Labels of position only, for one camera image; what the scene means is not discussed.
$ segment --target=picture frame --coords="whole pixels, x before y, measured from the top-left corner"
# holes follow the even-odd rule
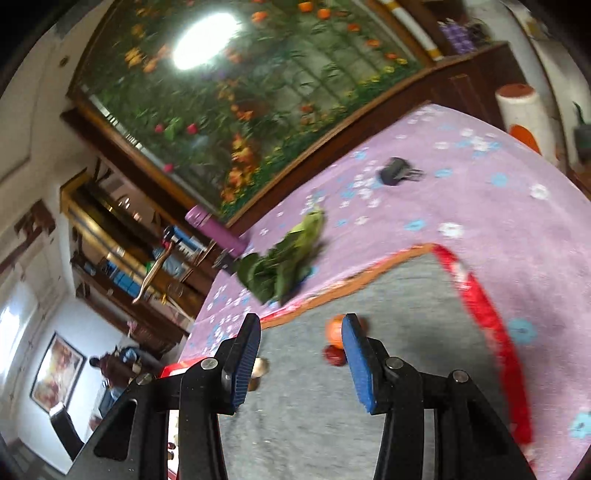
[[[33,402],[48,413],[59,402],[67,408],[85,363],[86,357],[55,332],[31,387]]]

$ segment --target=blue flower pattern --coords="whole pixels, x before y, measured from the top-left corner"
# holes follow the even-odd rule
[[[491,183],[495,187],[506,187],[507,186],[507,175],[504,173],[495,173],[491,177]]]
[[[591,436],[591,411],[579,413],[570,425],[569,432],[572,438],[579,440]]]
[[[512,319],[508,322],[509,336],[517,345],[529,345],[538,336],[535,326],[525,319]]]
[[[355,191],[350,190],[350,189],[344,190],[340,193],[340,197],[345,200],[352,199],[354,196],[355,196]]]
[[[418,232],[420,230],[423,230],[423,228],[425,228],[425,221],[424,220],[414,220],[410,223],[407,223],[406,225],[404,225],[404,229],[408,230],[410,232]]]
[[[453,173],[453,170],[450,168],[442,168],[441,170],[437,170],[435,172],[435,177],[438,179],[446,179],[448,177],[451,177]]]

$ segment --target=purple container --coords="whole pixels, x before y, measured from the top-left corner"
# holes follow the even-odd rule
[[[232,235],[211,213],[199,205],[195,205],[189,210],[189,213],[185,215],[185,220],[224,250],[228,250],[228,254],[233,258],[239,258],[248,246],[246,240]]]

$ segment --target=green vegetable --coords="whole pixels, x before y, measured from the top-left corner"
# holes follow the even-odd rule
[[[310,273],[324,222],[323,210],[307,213],[264,257],[252,253],[241,259],[236,271],[238,280],[261,303],[284,303]]]

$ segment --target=black clip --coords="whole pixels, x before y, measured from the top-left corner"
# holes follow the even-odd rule
[[[384,185],[398,185],[401,180],[419,181],[425,172],[413,168],[408,160],[394,157],[380,172],[379,178]]]

